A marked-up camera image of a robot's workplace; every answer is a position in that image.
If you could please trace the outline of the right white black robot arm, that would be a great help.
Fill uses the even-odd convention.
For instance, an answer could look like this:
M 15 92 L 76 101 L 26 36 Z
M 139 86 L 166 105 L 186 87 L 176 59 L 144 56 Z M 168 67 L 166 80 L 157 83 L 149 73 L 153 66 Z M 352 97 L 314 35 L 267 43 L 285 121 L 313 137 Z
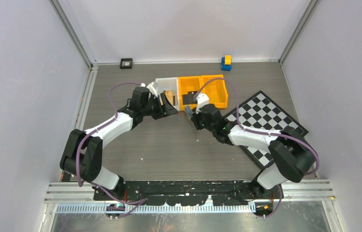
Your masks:
M 265 198 L 272 188 L 287 180 L 299 183 L 313 166 L 319 166 L 317 152 L 292 127 L 283 130 L 262 130 L 247 127 L 224 118 L 214 104 L 185 108 L 197 130 L 206 129 L 220 143 L 246 146 L 272 156 L 273 164 L 251 182 L 252 192 Z

